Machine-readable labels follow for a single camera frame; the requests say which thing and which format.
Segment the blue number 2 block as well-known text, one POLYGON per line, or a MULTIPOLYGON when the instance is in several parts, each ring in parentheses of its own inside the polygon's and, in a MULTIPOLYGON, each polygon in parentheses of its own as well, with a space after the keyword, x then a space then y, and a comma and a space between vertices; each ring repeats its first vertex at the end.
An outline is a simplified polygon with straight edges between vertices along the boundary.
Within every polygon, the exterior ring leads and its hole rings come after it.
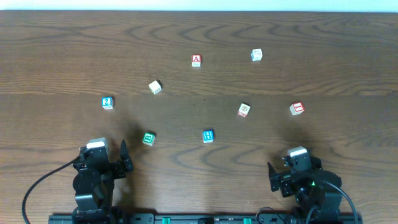
POLYGON ((101 105, 105 110, 113 110, 114 109, 114 101, 111 96, 102 97, 101 105))

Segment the red letter I block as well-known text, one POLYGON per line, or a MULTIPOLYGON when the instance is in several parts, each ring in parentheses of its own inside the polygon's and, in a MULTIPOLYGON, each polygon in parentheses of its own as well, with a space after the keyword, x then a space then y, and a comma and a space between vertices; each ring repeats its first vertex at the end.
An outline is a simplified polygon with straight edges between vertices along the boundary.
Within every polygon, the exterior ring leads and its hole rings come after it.
POLYGON ((298 101, 296 103, 292 103, 291 106, 289 107, 290 112, 292 115, 298 115, 301 114, 305 111, 305 107, 301 101, 298 101))

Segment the red letter A block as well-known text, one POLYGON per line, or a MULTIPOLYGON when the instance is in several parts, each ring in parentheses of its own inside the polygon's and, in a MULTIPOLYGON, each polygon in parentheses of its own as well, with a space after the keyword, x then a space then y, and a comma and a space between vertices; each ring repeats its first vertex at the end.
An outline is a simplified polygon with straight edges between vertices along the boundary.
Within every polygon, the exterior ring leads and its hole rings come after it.
POLYGON ((201 55, 192 55, 192 67, 201 67, 201 55))

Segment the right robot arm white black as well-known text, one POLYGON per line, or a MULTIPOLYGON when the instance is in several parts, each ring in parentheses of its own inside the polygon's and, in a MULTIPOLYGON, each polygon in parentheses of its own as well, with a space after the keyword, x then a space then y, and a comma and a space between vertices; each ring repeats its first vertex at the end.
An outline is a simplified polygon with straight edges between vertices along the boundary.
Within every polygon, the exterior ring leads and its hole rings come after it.
POLYGON ((294 196, 299 207, 284 218, 284 223, 343 223, 340 217, 342 181, 325 171, 319 158, 300 146, 287 151, 283 158, 288 171, 277 172, 268 163, 271 190, 286 198, 294 196))

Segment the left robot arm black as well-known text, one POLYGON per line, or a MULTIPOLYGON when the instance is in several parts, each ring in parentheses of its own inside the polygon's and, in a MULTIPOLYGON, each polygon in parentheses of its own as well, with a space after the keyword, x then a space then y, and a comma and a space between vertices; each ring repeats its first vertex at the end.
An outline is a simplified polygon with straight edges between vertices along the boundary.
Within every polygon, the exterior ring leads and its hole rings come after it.
POLYGON ((90 140, 80 148, 73 167, 78 174, 73 180, 77 208, 72 223, 129 223, 121 209, 112 206, 114 181, 134 170, 126 142, 119 149, 120 159, 111 162, 106 138, 90 140))

